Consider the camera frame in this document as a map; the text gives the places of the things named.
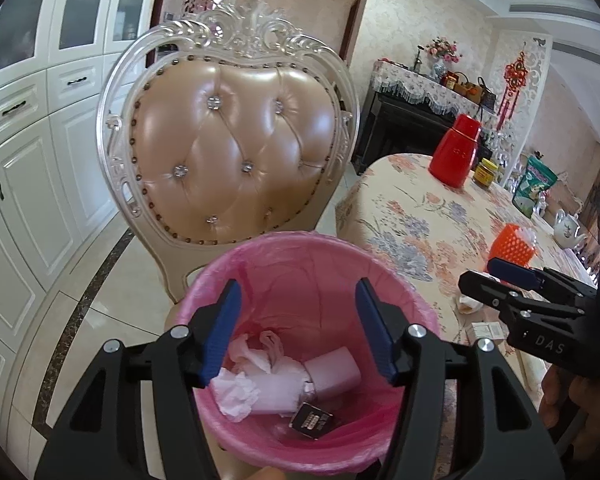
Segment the person hand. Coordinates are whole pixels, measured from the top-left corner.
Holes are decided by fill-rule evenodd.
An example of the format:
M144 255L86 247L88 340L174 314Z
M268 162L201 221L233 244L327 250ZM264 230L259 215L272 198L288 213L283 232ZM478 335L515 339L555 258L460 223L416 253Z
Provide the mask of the person hand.
M559 420L560 407L569 399L588 415L573 440L576 460L590 458L600 445L600 380L572 376L552 365L542 380L543 397L539 414L546 428Z

